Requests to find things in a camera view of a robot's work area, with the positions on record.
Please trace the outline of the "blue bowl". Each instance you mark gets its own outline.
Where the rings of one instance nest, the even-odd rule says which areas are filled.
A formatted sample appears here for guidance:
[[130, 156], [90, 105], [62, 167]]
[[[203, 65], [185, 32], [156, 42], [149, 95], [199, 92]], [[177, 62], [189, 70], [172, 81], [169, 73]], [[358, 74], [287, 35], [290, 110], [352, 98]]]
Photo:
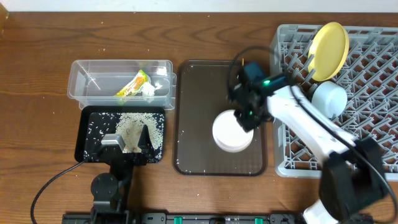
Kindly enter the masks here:
[[345, 110], [347, 101], [346, 90], [331, 81], [319, 85], [312, 96], [312, 105], [327, 118], [341, 115]]

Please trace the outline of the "pink bowl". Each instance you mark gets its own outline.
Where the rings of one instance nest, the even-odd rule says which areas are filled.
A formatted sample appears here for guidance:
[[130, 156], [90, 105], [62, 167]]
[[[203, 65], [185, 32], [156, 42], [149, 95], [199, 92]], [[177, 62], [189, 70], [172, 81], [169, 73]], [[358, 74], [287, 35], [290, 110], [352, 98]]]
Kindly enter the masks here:
[[234, 115], [235, 110], [226, 110], [214, 120], [212, 135], [216, 145], [222, 150], [237, 153], [245, 150], [251, 143], [254, 131], [246, 132]]

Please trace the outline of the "green snack wrapper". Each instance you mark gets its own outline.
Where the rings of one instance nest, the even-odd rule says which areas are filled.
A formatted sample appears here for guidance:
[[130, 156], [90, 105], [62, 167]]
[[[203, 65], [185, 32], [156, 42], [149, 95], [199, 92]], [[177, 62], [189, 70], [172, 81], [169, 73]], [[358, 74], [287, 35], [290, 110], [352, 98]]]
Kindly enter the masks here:
[[140, 92], [145, 83], [150, 83], [150, 77], [143, 70], [139, 70], [134, 78], [121, 90], [119, 90], [115, 96], [134, 96]]

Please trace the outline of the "white tissue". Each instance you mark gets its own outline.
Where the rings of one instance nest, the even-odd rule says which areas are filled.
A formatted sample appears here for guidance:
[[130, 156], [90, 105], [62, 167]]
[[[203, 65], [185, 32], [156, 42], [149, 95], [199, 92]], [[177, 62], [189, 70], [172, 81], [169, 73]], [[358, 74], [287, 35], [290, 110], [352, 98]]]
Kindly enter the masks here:
[[145, 82], [140, 90], [139, 93], [144, 97], [152, 97], [155, 96], [155, 92], [162, 88], [162, 85], [156, 83], [154, 86], [150, 82]]

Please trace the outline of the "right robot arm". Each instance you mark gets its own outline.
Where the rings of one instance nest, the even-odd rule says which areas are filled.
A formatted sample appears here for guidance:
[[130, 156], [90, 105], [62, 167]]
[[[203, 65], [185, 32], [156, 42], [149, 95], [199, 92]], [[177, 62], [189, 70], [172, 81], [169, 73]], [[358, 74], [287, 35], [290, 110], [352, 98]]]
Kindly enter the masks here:
[[228, 95], [246, 131], [275, 118], [312, 151], [322, 166], [319, 199], [302, 213], [304, 223], [348, 222], [362, 209], [387, 195], [397, 197], [385, 178], [379, 146], [372, 138], [358, 139], [331, 122], [286, 74], [268, 77], [251, 62], [237, 71]]

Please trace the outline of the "yellow plate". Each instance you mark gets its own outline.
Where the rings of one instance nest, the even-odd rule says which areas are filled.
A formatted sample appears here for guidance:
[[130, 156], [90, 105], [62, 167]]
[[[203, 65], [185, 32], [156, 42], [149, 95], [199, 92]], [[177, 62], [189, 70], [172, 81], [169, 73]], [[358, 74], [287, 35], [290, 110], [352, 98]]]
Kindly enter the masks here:
[[308, 57], [313, 56], [308, 71], [317, 82], [334, 77], [344, 65], [349, 51], [349, 37], [337, 22], [324, 25], [313, 38]]

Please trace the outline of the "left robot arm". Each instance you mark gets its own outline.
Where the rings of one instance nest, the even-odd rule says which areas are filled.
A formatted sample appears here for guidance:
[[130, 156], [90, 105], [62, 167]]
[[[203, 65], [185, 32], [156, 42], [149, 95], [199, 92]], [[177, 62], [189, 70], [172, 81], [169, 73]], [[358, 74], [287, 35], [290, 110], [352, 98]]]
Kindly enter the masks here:
[[140, 223], [137, 212], [127, 209], [132, 172], [135, 166], [144, 166], [154, 156], [149, 129], [144, 125], [138, 141], [142, 152], [123, 152], [125, 142], [120, 134], [105, 134], [96, 152], [97, 158], [109, 165], [109, 172], [97, 175], [91, 183], [94, 196], [88, 223]]

